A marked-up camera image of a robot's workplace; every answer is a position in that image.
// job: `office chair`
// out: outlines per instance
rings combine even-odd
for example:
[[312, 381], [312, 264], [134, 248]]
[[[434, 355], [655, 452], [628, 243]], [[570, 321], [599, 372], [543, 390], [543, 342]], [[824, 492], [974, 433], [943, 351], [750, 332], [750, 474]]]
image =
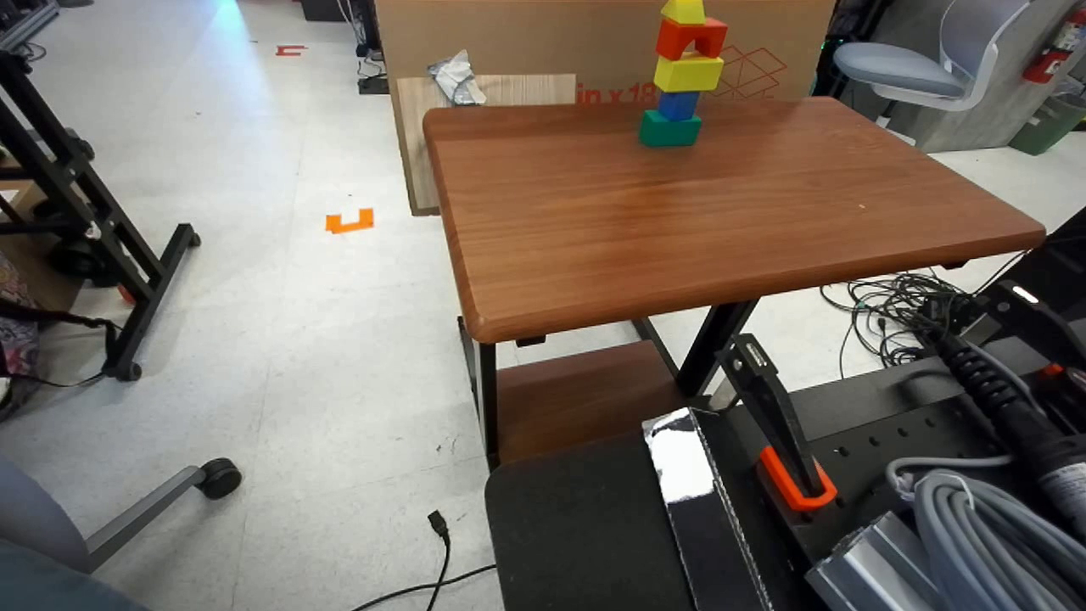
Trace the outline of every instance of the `office chair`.
[[941, 62], [897, 44], [846, 44], [838, 71], [866, 83], [890, 103], [967, 113], [993, 75], [996, 39], [1019, 19], [1029, 0], [948, 0], [941, 19]]
[[66, 513], [16, 465], [0, 457], [0, 601], [4, 608], [134, 608], [121, 595], [88, 582], [147, 524], [173, 506], [187, 489], [225, 499], [240, 484], [228, 457], [181, 468], [170, 482], [141, 496], [95, 538], [82, 538]]

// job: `floor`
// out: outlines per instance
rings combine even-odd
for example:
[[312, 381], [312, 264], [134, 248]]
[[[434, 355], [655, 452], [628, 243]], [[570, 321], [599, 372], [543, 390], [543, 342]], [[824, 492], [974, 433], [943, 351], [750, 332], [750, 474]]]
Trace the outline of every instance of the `floor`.
[[[182, 264], [139, 384], [46, 390], [0, 427], [0, 455], [88, 533], [187, 463], [231, 455], [245, 489], [187, 496], [102, 582], [159, 611], [354, 608], [431, 582], [452, 524], [452, 573], [488, 565], [485, 457], [453, 335], [438, 216], [411, 216], [385, 98], [354, 92], [354, 29], [304, 23], [294, 0], [99, 0], [40, 39], [33, 83], [99, 149], [99, 173], [159, 248], [177, 222], [204, 248]], [[1047, 155], [941, 155], [1058, 227], [1080, 209], [1086, 135]], [[362, 233], [326, 215], [376, 209]], [[974, 287], [1001, 257], [948, 277]], [[117, 312], [83, 293], [83, 312]], [[697, 312], [655, 318], [679, 354]], [[778, 294], [750, 328], [787, 386], [838, 378], [846, 316]], [[631, 341], [625, 326], [501, 351], [501, 363]], [[55, 369], [95, 366], [57, 335]], [[848, 372], [875, 363], [848, 351]], [[442, 608], [501, 608], [490, 573]]]

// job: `green block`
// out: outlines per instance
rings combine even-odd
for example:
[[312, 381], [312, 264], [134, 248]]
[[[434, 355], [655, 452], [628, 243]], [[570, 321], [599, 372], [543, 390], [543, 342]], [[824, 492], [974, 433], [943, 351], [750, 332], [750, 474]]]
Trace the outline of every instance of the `green block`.
[[701, 118], [697, 115], [691, 115], [686, 123], [668, 123], [666, 115], [649, 110], [642, 115], [639, 139], [649, 149], [686, 149], [686, 147], [697, 141], [697, 131], [701, 131]]

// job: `toy block tower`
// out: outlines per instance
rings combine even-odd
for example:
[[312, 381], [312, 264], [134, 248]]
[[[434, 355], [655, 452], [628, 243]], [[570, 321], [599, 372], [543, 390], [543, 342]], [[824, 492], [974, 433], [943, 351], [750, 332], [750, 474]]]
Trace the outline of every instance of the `toy block tower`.
[[722, 75], [726, 23], [707, 18], [701, 0], [668, 0], [655, 39], [659, 105], [642, 115], [639, 139], [649, 149], [691, 147], [701, 131], [697, 96]]

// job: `yellow block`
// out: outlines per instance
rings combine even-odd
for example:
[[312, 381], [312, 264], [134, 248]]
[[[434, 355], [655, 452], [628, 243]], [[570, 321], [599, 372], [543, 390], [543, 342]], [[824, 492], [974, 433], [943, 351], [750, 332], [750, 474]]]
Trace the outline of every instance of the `yellow block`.
[[717, 92], [722, 75], [722, 57], [681, 57], [681, 62], [655, 62], [659, 92]]
[[674, 23], [707, 23], [701, 0], [668, 0], [661, 15]]

